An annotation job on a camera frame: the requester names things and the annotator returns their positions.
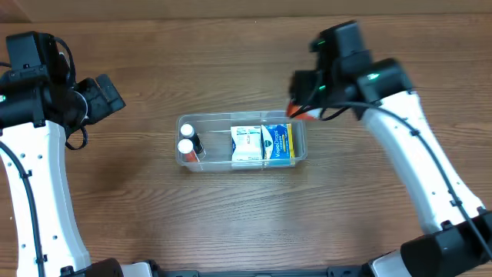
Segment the red sachet packet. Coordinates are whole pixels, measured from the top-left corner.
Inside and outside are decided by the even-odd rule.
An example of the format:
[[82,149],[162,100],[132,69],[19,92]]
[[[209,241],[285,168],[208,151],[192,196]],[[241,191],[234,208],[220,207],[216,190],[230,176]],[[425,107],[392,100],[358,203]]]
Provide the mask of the red sachet packet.
[[298,113],[298,110],[300,108],[301,105],[297,105],[292,100],[290,100],[286,109],[286,116],[295,120],[304,121],[317,121],[320,119],[321,108],[312,108],[310,106],[307,106]]

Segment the blue Vicks VapoDrops packet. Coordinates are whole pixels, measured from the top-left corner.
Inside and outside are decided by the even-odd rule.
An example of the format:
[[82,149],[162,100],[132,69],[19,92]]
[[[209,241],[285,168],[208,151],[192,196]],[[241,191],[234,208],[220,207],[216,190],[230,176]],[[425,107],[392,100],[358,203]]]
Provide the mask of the blue Vicks VapoDrops packet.
[[294,165],[295,151],[291,123],[261,126],[264,160],[273,165]]

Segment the white bandage box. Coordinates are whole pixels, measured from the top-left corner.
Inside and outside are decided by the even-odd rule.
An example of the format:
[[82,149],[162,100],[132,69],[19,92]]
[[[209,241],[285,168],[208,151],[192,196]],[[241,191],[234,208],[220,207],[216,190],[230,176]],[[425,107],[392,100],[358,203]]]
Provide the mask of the white bandage box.
[[231,165],[237,169],[259,167],[263,161],[261,127],[231,127]]

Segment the dark bottle white cap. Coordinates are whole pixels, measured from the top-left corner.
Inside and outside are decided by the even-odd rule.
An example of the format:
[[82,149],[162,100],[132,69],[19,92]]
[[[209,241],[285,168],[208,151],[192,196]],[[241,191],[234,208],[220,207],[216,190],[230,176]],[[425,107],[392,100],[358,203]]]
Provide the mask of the dark bottle white cap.
[[199,156],[204,156],[206,154],[204,147],[201,143],[201,140],[195,131],[194,127],[190,124],[183,124],[180,127],[180,134],[183,138],[189,139],[193,146],[194,146],[194,151],[199,155]]

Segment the orange tube white cap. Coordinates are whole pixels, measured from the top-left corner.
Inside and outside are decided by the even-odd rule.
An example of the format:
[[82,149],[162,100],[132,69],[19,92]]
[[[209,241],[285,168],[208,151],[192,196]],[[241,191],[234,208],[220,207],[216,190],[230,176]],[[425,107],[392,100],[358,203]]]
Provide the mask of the orange tube white cap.
[[194,144],[190,139],[184,138],[180,140],[178,142],[178,151],[186,162],[199,162],[198,155],[194,150]]

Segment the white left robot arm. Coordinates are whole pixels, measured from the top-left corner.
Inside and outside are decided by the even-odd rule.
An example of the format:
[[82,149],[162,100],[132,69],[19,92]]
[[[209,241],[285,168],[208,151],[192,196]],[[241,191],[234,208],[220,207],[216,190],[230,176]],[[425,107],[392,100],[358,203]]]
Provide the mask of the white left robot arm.
[[150,276],[148,262],[93,262],[73,212],[65,153],[69,137],[121,110],[107,75],[78,81],[71,51],[53,35],[6,39],[1,77],[1,158],[10,187],[20,276]]

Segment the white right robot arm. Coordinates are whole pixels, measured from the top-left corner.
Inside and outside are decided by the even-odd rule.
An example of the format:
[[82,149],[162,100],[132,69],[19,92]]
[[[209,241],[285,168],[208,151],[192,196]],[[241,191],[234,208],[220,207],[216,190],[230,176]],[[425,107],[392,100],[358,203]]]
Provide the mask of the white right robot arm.
[[358,24],[320,32],[315,68],[291,80],[290,118],[324,121],[352,110],[378,140],[415,207],[422,235],[330,276],[457,276],[491,261],[491,213],[455,171],[401,64],[375,61]]

